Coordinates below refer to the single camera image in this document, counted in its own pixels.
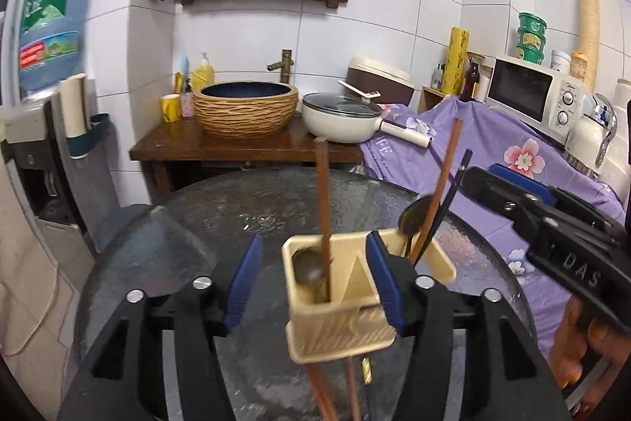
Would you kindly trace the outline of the right hand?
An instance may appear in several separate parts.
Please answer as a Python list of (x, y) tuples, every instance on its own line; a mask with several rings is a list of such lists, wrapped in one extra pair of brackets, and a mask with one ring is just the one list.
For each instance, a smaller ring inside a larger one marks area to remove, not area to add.
[(577, 327), (583, 310), (580, 299), (571, 297), (562, 322), (554, 335), (549, 364), (560, 388), (577, 382), (583, 373), (581, 360), (588, 350), (610, 360), (607, 371), (584, 394), (583, 405), (595, 407), (625, 365), (630, 355), (630, 339), (617, 333), (602, 320), (593, 320), (588, 329)]

